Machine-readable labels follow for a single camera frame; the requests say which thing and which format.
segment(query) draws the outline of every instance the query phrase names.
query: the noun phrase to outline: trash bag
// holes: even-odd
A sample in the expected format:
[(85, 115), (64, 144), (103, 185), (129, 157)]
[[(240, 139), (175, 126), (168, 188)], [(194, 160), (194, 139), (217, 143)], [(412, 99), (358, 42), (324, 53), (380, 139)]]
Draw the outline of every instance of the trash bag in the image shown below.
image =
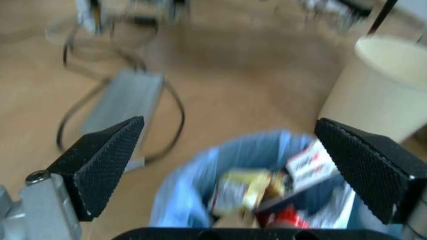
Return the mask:
[[(165, 179), (156, 194), (149, 226), (211, 227), (213, 219), (206, 206), (217, 180), (224, 173), (232, 168), (264, 168), (273, 172), (278, 171), (285, 166), (290, 157), (304, 150), (313, 140), (310, 135), (292, 134), (286, 130), (264, 132), (230, 140), (197, 154), (192, 161), (176, 169)], [(339, 175), (338, 179), (331, 179), (329, 182), (319, 184), (319, 187), (310, 188), (299, 194), (296, 203), (303, 203), (299, 207), (300, 210), (309, 213), (313, 219), (316, 216), (314, 212), (317, 211), (322, 216), (328, 215), (324, 209), (328, 208), (328, 205), (340, 203), (330, 200), (330, 196), (337, 195), (334, 193), (337, 181), (343, 183), (342, 187), (349, 186)], [(346, 215), (346, 219), (335, 221), (332, 227), (347, 226), (354, 193), (351, 195), (352, 197), (348, 198), (350, 203), (342, 204), (346, 206), (342, 209), (342, 212), (345, 212), (342, 215)]]

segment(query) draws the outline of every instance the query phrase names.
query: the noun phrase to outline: floor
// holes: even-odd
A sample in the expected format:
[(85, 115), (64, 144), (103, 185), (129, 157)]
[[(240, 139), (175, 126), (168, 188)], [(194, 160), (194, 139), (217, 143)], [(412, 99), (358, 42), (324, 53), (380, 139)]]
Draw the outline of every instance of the floor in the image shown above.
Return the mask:
[[(278, 1), (193, 1), (190, 20), (161, 26), (153, 41), (134, 50), (176, 88), (185, 105), (185, 127), (167, 157), (122, 177), (101, 217), (82, 224), (84, 239), (108, 239), (146, 226), (164, 177), (209, 146), (257, 131), (313, 132), (354, 42), (374, 18), (337, 33), (327, 21), (305, 23), (294, 1), (283, 1), (273, 14)], [(3, 0), (0, 6), (0, 183), (16, 199), (25, 176), (61, 154), (55, 146), (60, 119), (97, 83), (65, 70), (62, 47), (44, 35), (48, 21), (75, 13), (73, 1)], [(393, 14), (379, 33), (413, 41), (420, 29)], [(145, 37), (139, 34), (119, 26), (117, 42), (132, 46)], [(108, 74), (124, 65), (118, 59), (85, 64)], [(79, 138), (94, 103), (66, 127), (66, 146)], [(171, 96), (163, 93), (143, 152), (161, 149), (179, 117)], [(404, 146), (427, 159), (425, 146), (412, 138)]]

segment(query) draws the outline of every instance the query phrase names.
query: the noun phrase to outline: cable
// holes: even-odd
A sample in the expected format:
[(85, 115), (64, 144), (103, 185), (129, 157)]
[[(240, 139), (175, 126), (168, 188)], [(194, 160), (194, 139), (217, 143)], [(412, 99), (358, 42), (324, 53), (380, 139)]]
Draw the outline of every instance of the cable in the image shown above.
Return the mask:
[[(150, 21), (147, 18), (141, 18), (141, 17), (135, 17), (135, 18), (132, 18), (131, 20), (135, 24), (154, 25), (155, 33), (157, 34), (157, 32), (158, 32), (158, 25), (157, 25), (156, 21)], [(64, 143), (63, 143), (63, 135), (64, 135), (64, 128), (65, 128), (65, 125), (67, 124), (68, 120), (78, 110), (80, 110), (84, 105), (86, 105), (92, 98), (94, 98), (99, 92), (101, 92), (103, 89), (105, 89), (108, 86), (108, 84), (112, 81), (111, 77), (103, 77), (100, 74), (98, 74), (98, 73), (96, 73), (90, 69), (87, 69), (86, 67), (80, 66), (80, 65), (75, 64), (75, 63), (71, 63), (68, 60), (69, 53), (73, 54), (73, 56), (74, 56), (74, 53), (75, 53), (74, 49), (76, 47), (76, 43), (78, 43), (78, 41), (75, 40), (75, 37), (76, 37), (76, 34), (77, 34), (78, 30), (80, 29), (80, 27), (81, 27), (80, 24), (76, 24), (74, 26), (73, 30), (70, 32), (69, 36), (67, 37), (65, 44), (63, 46), (62, 63), (67, 70), (76, 72), (78, 74), (84, 75), (84, 76), (91, 78), (91, 79), (96, 79), (96, 80), (100, 81), (100, 84), (97, 85), (95, 88), (93, 88), (91, 91), (89, 91), (87, 94), (85, 94), (79, 101), (77, 101), (65, 113), (64, 117), (62, 118), (62, 120), (59, 124), (58, 130), (56, 132), (56, 146), (61, 152), (63, 152), (65, 150)], [(120, 49), (114, 43), (109, 44), (106, 47), (106, 49), (111, 50), (113, 53), (117, 54), (119, 57), (121, 57), (122, 59), (127, 61), (127, 63), (129, 65), (133, 66), (133, 68), (135, 70), (146, 71), (146, 69), (147, 69), (146, 64), (140, 57), (137, 57), (137, 56), (132, 55), (130, 53), (124, 52), (122, 49)], [(173, 88), (171, 83), (169, 81), (167, 81), (166, 79), (164, 80), (164, 86), (170, 92), (170, 94), (172, 95), (172, 97), (176, 101), (176, 104), (177, 104), (179, 111), (180, 111), (181, 121), (180, 121), (179, 127), (178, 127), (174, 137), (169, 142), (169, 144), (163, 150), (145, 157), (145, 165), (152, 163), (158, 159), (161, 159), (165, 155), (167, 155), (172, 150), (172, 148), (175, 146), (175, 144), (177, 143), (177, 141), (181, 135), (181, 132), (184, 128), (184, 125), (185, 125), (186, 114), (185, 114), (183, 102), (181, 101), (180, 97), (178, 96), (177, 92), (175, 91), (175, 89)]]
[(158, 159), (163, 158), (172, 150), (172, 148), (175, 146), (178, 139), (180, 138), (181, 132), (183, 131), (183, 128), (184, 128), (184, 124), (186, 122), (186, 111), (184, 109), (184, 104), (181, 101), (180, 97), (178, 96), (177, 92), (172, 87), (171, 83), (169, 81), (167, 81), (166, 79), (164, 80), (164, 86), (167, 90), (169, 90), (170, 94), (175, 99), (176, 104), (178, 105), (179, 111), (181, 113), (181, 122), (179, 124), (178, 130), (176, 131), (176, 134), (173, 137), (172, 141), (170, 141), (170, 143), (160, 152), (145, 157), (145, 165), (150, 164), (150, 163), (152, 163)]
[(64, 143), (63, 143), (63, 135), (64, 128), (68, 120), (84, 105), (86, 105), (93, 97), (95, 97), (99, 92), (105, 89), (108, 84), (111, 82), (110, 78), (106, 78), (99, 85), (89, 91), (86, 95), (84, 95), (80, 100), (78, 100), (74, 105), (65, 113), (64, 117), (59, 124), (58, 130), (56, 132), (56, 146), (61, 151), (64, 152)]

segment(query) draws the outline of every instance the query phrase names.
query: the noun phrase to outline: trash can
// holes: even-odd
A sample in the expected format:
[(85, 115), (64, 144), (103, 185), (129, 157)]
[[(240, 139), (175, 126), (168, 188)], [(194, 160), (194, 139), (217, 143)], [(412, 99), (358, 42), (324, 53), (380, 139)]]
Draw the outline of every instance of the trash can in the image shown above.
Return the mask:
[[(197, 154), (165, 179), (157, 191), (149, 226), (210, 228), (215, 218), (209, 213), (207, 203), (223, 174), (232, 169), (277, 172), (312, 141), (309, 135), (287, 130), (260, 132)], [(318, 224), (321, 228), (345, 228), (354, 196), (344, 178), (337, 175), (295, 195), (291, 204), (304, 211), (310, 221), (322, 223)]]
[(427, 48), (374, 36), (354, 51), (318, 118), (402, 142), (427, 123)]

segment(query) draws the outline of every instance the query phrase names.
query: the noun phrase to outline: blue plastic bag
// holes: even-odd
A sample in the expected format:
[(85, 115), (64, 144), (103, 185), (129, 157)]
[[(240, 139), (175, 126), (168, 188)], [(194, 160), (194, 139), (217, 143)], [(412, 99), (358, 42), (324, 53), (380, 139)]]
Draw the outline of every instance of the blue plastic bag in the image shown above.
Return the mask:
[[(232, 168), (280, 170), (290, 157), (304, 150), (312, 141), (310, 135), (282, 130), (243, 136), (199, 153), (165, 179), (156, 194), (149, 226), (211, 227), (212, 218), (206, 209), (206, 203), (222, 174)], [(310, 209), (319, 210), (326, 202), (325, 196), (332, 194), (334, 190), (330, 182), (302, 193), (303, 199), (297, 200), (304, 203), (300, 208), (305, 207), (308, 212)], [(366, 208), (366, 205), (356, 196), (348, 222), (350, 228), (367, 228), (361, 221), (379, 221), (370, 211), (359, 212), (360, 208)], [(377, 230), (391, 232), (390, 226), (383, 227), (385, 229)]]

